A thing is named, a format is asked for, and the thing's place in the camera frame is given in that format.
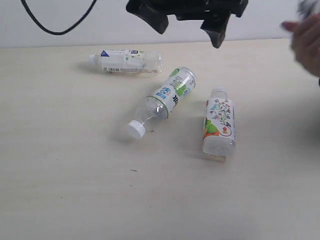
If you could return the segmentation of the person's open bare hand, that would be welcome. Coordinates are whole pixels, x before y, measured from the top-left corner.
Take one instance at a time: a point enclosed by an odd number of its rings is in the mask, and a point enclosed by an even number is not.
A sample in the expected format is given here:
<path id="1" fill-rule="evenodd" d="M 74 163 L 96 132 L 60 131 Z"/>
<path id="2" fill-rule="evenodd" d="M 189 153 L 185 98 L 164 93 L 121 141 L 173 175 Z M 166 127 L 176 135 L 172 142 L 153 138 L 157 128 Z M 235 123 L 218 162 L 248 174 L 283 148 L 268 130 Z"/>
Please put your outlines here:
<path id="1" fill-rule="evenodd" d="M 320 77 L 320 15 L 313 14 L 303 20 L 285 20 L 280 25 L 291 33 L 291 50 L 295 61 L 308 73 Z"/>

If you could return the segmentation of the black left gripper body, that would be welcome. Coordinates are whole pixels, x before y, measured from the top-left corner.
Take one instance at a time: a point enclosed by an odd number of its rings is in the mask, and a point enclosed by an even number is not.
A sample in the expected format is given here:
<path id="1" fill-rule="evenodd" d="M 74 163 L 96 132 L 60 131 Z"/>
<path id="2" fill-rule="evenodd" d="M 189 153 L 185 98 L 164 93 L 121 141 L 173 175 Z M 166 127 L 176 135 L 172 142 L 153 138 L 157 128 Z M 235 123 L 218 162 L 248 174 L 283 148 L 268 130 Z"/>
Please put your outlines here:
<path id="1" fill-rule="evenodd" d="M 148 0 L 152 7 L 167 16 L 175 15 L 179 20 L 204 20 L 209 12 L 231 12 L 240 18 L 247 0 Z"/>

